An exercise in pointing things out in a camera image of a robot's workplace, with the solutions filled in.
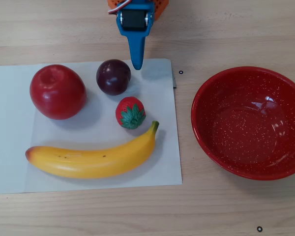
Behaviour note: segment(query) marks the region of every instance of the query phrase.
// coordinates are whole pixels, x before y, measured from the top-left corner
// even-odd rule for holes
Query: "apple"
[[[63,65],[40,69],[31,81],[29,92],[35,107],[50,119],[68,119],[76,115],[87,100],[80,76]]]

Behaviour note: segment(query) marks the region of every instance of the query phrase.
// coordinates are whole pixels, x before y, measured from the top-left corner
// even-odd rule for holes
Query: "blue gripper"
[[[122,24],[123,10],[144,10],[146,12],[145,21],[147,23],[145,31],[125,30]],[[143,65],[145,41],[154,23],[154,10],[155,4],[153,1],[132,0],[129,5],[125,6],[122,10],[118,12],[117,25],[121,35],[128,38],[131,60],[133,67],[136,70],[140,70]]]

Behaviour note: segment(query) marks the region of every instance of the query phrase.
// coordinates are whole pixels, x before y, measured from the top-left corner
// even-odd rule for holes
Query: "strawberry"
[[[146,118],[142,102],[135,97],[122,99],[116,109],[118,123],[127,129],[138,128]]]

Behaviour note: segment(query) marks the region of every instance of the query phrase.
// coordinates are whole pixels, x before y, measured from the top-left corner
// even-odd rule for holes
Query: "table surface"
[[[129,59],[106,10],[105,0],[0,0],[0,65]],[[261,66],[295,82],[295,0],[171,0],[146,57],[173,62],[183,185],[0,195],[0,236],[256,236],[258,226],[295,236],[295,175],[228,173],[190,122],[195,93],[221,70]]]

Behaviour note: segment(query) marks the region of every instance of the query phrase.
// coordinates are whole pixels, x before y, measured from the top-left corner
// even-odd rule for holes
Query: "speckled red bowl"
[[[258,67],[222,71],[194,99],[191,121],[206,154],[251,179],[295,173],[295,83]]]

